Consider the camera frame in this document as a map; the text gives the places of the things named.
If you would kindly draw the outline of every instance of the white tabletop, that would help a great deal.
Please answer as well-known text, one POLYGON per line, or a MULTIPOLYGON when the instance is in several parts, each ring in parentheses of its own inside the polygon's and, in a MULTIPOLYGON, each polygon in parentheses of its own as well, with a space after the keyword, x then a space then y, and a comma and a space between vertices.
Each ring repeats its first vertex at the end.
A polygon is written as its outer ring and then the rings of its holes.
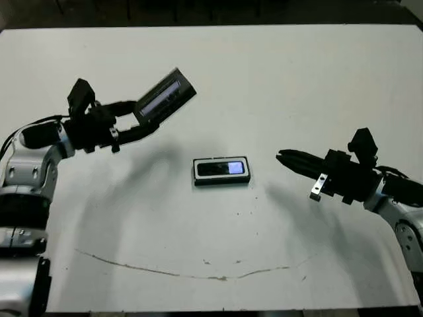
POLYGON ((154 135, 77 153, 50 209, 49 311, 416 304, 391 228, 308 198, 280 149, 325 156, 368 127, 379 163, 421 179, 423 37, 414 26, 6 30, 0 139, 67 112, 78 77, 136 99, 179 67, 198 94, 154 135), (195 188, 192 159, 246 155, 247 187, 195 188))

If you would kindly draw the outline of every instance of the dark floor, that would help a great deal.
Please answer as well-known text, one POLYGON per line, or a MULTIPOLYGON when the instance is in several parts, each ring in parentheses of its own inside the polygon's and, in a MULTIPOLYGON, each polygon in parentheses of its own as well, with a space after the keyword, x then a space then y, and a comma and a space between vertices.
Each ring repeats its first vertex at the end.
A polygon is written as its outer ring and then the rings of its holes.
POLYGON ((9 0, 15 7, 6 28, 418 21, 400 1, 387 0, 27 0, 24 4, 22 1, 9 0))

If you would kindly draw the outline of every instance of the electronic device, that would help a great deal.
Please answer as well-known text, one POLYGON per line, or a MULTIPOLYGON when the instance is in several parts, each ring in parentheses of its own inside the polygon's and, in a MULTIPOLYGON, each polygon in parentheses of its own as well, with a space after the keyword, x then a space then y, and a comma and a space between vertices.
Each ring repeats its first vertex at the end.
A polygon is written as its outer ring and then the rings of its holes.
POLYGON ((248 183, 251 178, 247 157, 197 158, 192 172, 195 186, 248 183))

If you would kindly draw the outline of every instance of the digital display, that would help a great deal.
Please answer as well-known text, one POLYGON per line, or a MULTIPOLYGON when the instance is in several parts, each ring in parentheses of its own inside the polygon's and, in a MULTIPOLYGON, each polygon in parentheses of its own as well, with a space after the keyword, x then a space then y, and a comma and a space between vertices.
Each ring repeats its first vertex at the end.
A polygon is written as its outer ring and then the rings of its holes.
POLYGON ((197 165, 199 176, 217 176, 242 174, 245 172, 244 164, 240 161, 235 162, 211 162, 200 163, 197 165))
POLYGON ((153 109, 158 107, 161 104, 171 102, 172 96, 178 93, 179 82, 175 81, 169 87, 167 87, 163 92, 161 92, 157 97, 155 97, 149 104, 141 109, 143 116, 148 115, 153 109))
POLYGON ((242 162, 229 162, 227 163, 230 174, 242 174, 244 172, 244 166, 242 162))

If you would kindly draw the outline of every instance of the blue screen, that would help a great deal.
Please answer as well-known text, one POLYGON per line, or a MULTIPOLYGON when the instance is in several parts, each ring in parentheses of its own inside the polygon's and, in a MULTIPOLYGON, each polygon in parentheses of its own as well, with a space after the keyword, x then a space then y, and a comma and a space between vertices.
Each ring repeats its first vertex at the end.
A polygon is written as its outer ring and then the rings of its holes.
POLYGON ((227 165, 230 174, 242 174, 244 172, 242 162, 228 162, 227 165))

